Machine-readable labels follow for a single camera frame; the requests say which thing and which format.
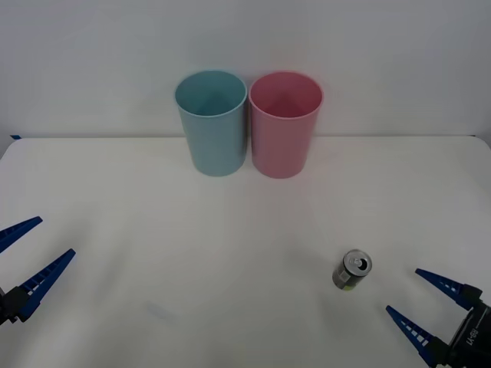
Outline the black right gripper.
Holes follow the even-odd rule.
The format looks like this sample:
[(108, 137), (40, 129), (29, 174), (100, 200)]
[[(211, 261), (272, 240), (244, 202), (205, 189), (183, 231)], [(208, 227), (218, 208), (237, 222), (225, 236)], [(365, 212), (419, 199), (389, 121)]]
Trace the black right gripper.
[(481, 301), (483, 291), (420, 268), (415, 273), (457, 305), (470, 311), (454, 335), (448, 353), (449, 346), (440, 338), (428, 333), (392, 306), (386, 306), (393, 322), (411, 342), (425, 364), (433, 368), (446, 364), (450, 367), (490, 368), (490, 306)]

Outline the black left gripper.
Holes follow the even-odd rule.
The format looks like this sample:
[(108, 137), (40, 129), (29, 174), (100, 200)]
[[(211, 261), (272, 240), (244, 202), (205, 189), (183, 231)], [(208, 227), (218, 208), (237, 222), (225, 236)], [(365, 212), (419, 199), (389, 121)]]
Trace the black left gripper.
[[(42, 218), (36, 216), (1, 230), (0, 252), (6, 250), (42, 222)], [(29, 319), (75, 255), (75, 250), (71, 248), (37, 274), (19, 286), (12, 288), (6, 294), (0, 288), (0, 324), (2, 325), (7, 320), (14, 323), (17, 320), (25, 322)]]

